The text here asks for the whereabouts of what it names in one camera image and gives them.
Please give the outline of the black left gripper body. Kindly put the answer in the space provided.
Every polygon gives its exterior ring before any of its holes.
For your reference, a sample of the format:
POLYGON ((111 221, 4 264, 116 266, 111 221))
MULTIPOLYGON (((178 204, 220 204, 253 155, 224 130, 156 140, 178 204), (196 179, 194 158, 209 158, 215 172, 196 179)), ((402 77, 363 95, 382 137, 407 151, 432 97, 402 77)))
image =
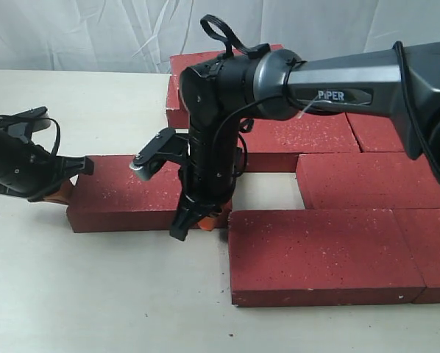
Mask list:
POLYGON ((0 129, 0 195, 44 202, 63 182, 93 172, 89 157, 58 156, 32 139, 14 138, 0 129))

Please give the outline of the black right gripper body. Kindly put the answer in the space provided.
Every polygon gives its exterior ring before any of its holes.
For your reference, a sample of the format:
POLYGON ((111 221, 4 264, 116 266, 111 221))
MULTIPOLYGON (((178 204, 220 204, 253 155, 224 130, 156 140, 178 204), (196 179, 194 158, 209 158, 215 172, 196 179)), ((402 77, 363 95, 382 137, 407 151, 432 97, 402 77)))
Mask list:
POLYGON ((184 241, 190 228, 209 215, 218 215, 230 202, 235 190, 239 159, 238 129, 188 132, 188 160, 180 168, 181 194, 169 230, 170 236, 184 241))

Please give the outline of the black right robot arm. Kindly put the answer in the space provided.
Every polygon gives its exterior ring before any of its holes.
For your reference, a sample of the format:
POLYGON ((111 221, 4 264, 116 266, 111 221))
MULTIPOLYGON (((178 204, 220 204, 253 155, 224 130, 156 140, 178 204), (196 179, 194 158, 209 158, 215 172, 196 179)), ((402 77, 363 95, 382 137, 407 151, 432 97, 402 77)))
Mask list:
POLYGON ((221 41, 217 58, 185 68, 179 92, 189 127, 182 191, 169 233, 188 230, 227 203, 239 177, 240 133, 255 119, 358 113, 390 119, 407 156, 424 156, 440 184, 440 41, 306 61, 266 43, 246 47, 220 18, 200 21, 221 41))

